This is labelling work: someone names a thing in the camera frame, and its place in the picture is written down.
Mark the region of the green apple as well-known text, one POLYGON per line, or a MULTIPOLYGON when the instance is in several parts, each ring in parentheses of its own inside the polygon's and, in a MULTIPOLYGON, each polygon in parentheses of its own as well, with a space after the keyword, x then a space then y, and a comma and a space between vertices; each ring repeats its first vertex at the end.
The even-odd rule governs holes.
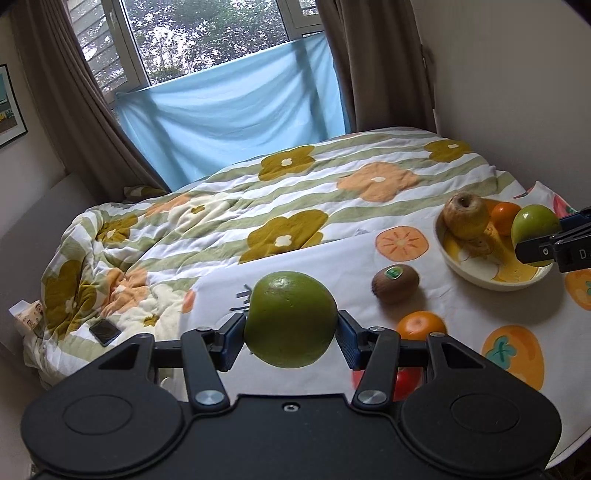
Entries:
POLYGON ((551 236, 562 231, 560 220, 548 207, 539 204, 528 205, 522 208, 513 220, 511 228, 511 240, 516 258, 523 264, 535 267, 545 267, 553 260, 528 261, 525 254, 530 248, 518 247, 518 244, 528 240, 551 236))
POLYGON ((245 344, 271 366, 303 368, 327 351, 337 323, 337 304, 321 282, 300 272, 274 272, 252 290, 245 344))

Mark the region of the red tomato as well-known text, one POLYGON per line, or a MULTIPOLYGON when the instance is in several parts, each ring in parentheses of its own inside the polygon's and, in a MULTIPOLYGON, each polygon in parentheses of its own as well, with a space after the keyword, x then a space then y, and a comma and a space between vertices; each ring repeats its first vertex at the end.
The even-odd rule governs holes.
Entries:
POLYGON ((370 367, 353 372, 353 402, 363 407, 383 406, 389 401, 402 401, 413 393, 422 382, 423 371, 419 367, 393 369, 370 367))

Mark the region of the orange mandarin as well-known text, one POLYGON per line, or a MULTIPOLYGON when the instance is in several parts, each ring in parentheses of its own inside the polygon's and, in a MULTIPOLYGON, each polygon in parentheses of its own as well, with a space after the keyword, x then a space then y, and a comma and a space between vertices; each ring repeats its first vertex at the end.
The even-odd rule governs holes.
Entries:
POLYGON ((404 340, 425 341, 431 333, 447 333, 443 319, 431 311, 416 311, 402 318, 396 331, 404 340))

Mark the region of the brown kiwi with sticker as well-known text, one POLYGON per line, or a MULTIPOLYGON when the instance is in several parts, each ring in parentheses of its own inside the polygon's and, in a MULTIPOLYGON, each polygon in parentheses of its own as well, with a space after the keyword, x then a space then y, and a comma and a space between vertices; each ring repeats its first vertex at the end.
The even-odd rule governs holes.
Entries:
POLYGON ((419 284, 420 276, 414 268, 396 264, 377 272, 370 288, 382 303, 393 305, 414 295, 419 284))

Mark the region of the cream yellow fruit bowl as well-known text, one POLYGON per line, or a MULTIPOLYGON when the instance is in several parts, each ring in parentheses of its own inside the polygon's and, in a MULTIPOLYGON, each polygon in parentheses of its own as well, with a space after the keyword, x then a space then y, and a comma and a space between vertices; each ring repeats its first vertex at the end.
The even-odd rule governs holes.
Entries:
POLYGON ((448 229, 443 212, 434 223, 438 248, 447 265, 460 277, 481 288, 511 292, 544 279, 551 265, 536 267, 517 260, 511 239, 501 236, 490 222, 477 246, 457 239, 448 229))

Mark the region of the white fruit-print cloth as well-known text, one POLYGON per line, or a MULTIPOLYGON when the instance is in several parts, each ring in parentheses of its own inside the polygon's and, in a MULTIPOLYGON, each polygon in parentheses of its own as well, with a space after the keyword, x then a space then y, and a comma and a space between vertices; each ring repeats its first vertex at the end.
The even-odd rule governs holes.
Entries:
POLYGON ((431 311, 454 338, 553 402, 562 420, 551 458, 558 464, 590 437, 590 274, 552 267, 540 282, 511 292, 466 281, 445 262, 434 230, 444 203, 460 190, 489 206, 539 204, 561 216, 571 210, 545 185, 527 190, 508 173, 420 186, 375 202, 353 190, 298 192, 290 203, 276 200, 226 219, 215 247, 228 258, 213 264, 207 252, 198 255, 200 276, 188 292, 179 330, 221 326, 245 311, 254 284, 276 271, 314 277, 366 327, 394 327, 410 313, 431 311), (396 264, 414 268, 420 284, 409 299, 388 305, 370 286, 377 272, 396 264))

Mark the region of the wrinkled brown apple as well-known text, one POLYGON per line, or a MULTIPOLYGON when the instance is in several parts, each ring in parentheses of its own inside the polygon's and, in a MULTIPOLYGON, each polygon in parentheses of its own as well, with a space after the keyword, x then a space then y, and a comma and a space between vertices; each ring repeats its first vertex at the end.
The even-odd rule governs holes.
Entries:
POLYGON ((446 202, 443 218, 454 236, 469 241, 484 233, 490 213, 480 196, 470 192, 459 192, 446 202))

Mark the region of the black phone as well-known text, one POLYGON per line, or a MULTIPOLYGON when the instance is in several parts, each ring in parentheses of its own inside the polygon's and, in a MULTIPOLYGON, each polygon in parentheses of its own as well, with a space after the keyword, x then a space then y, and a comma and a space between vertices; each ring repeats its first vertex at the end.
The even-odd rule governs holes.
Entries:
POLYGON ((98 320, 89 327, 89 331, 102 347, 107 347, 121 334, 121 330, 107 319, 98 320))

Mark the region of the floral striped quilt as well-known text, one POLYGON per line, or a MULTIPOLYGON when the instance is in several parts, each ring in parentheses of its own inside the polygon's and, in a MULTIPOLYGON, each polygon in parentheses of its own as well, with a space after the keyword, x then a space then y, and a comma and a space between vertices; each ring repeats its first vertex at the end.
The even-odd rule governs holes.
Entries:
POLYGON ((63 232, 24 361, 54 385, 103 353, 90 331, 100 320, 122 338, 175 338, 190 288, 215 270, 407 225, 460 191, 522 190, 466 142, 403 127, 253 158, 160 197, 135 188, 63 232))

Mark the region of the grey bed headboard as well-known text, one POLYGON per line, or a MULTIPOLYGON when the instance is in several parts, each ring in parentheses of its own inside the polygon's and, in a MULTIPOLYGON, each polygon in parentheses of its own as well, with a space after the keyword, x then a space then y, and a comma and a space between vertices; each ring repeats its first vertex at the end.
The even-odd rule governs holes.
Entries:
POLYGON ((40 298, 41 276, 72 220, 95 204, 79 178, 70 174, 39 199, 1 238, 1 354, 22 354, 22 337, 9 308, 40 298))

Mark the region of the brown curtain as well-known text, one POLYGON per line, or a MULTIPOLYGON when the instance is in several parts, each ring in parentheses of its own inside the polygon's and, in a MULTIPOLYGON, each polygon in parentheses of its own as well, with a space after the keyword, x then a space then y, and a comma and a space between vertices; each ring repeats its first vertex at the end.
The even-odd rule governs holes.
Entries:
POLYGON ((346 118, 353 132, 414 127, 436 121, 412 3, 315 3, 335 62, 346 118))
POLYGON ((126 136, 87 65, 60 1, 17 1, 10 20, 46 133, 67 172, 101 202, 124 189, 169 187, 126 136))

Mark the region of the light blue hanging sheet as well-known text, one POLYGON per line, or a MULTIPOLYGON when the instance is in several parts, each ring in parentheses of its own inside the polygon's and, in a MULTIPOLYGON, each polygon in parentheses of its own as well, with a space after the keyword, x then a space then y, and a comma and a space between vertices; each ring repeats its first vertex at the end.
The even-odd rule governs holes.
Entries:
POLYGON ((348 129, 322 33, 121 93, 115 111, 125 134, 172 190, 348 129))

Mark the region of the brown right curtain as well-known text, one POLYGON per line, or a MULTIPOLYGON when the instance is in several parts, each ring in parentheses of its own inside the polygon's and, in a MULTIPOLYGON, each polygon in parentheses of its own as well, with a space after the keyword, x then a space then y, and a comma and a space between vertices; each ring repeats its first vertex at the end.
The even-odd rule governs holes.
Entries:
POLYGON ((436 121, 412 3, 315 3, 335 62, 346 118, 353 132, 414 127, 436 121))

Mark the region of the framed wall picture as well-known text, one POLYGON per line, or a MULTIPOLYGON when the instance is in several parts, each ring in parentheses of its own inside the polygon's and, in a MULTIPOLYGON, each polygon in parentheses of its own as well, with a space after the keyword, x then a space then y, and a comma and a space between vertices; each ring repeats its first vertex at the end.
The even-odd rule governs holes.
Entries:
POLYGON ((3 148, 28 133, 7 64, 0 65, 0 147, 3 148))

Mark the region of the window with white frame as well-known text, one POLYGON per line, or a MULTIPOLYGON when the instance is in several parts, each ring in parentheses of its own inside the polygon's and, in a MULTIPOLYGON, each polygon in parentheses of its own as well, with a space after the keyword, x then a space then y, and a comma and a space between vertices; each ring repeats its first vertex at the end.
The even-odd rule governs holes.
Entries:
POLYGON ((322 31, 314 1, 65 0, 101 93, 163 83, 322 31))

